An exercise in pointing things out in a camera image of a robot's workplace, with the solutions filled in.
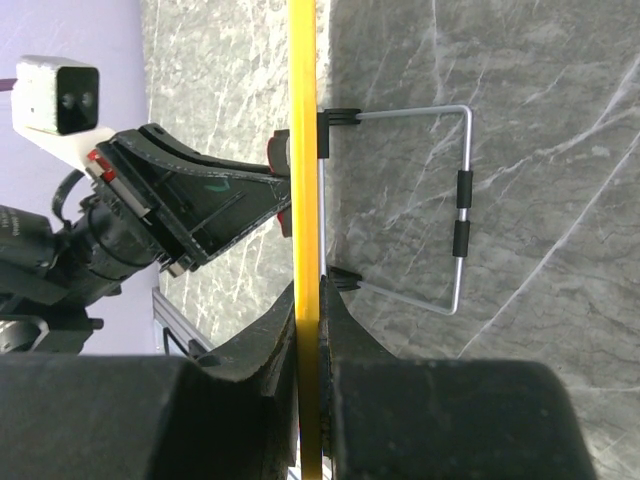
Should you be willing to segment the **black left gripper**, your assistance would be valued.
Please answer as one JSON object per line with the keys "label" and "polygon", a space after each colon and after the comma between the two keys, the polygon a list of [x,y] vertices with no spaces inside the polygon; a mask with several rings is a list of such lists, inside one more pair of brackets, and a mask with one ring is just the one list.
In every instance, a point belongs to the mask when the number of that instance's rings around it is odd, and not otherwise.
{"label": "black left gripper", "polygon": [[86,155],[95,194],[84,237],[101,276],[153,263],[195,271],[271,217],[291,235],[289,131],[267,142],[265,165],[202,155],[156,123],[112,134]]}

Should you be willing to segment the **yellow framed whiteboard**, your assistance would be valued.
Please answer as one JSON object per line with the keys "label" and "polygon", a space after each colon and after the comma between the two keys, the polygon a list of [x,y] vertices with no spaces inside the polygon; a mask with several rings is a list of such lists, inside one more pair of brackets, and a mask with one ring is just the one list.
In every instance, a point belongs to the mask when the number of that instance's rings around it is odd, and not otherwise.
{"label": "yellow framed whiteboard", "polygon": [[304,479],[321,479],[318,325],[316,3],[288,3],[289,97],[300,460]]}

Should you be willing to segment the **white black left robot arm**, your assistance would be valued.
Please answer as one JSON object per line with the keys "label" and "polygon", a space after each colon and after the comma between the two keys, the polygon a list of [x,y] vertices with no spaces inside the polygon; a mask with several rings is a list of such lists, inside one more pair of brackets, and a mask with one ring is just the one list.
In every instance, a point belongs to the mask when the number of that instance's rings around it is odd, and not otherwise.
{"label": "white black left robot arm", "polygon": [[289,134],[264,165],[203,155],[157,124],[91,140],[81,218],[53,231],[1,211],[1,475],[5,479],[283,479],[296,460],[294,293],[221,346],[85,356],[87,310],[152,264],[180,275],[270,218],[290,231]]}

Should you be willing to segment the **black right gripper left finger side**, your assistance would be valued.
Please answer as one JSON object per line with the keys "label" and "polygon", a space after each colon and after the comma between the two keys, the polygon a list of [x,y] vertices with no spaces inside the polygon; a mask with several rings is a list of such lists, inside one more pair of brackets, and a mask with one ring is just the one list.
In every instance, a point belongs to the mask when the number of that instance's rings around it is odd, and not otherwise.
{"label": "black right gripper left finger side", "polygon": [[294,299],[180,356],[1,360],[5,479],[283,479],[296,459]]}

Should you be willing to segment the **black right gripper right finger side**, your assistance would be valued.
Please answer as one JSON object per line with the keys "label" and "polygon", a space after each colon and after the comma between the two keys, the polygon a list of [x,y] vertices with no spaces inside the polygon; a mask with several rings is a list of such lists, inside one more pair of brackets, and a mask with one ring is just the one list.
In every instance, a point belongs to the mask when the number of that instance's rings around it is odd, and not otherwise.
{"label": "black right gripper right finger side", "polygon": [[400,359],[320,283],[322,448],[337,479],[593,479],[559,377],[506,359]]}

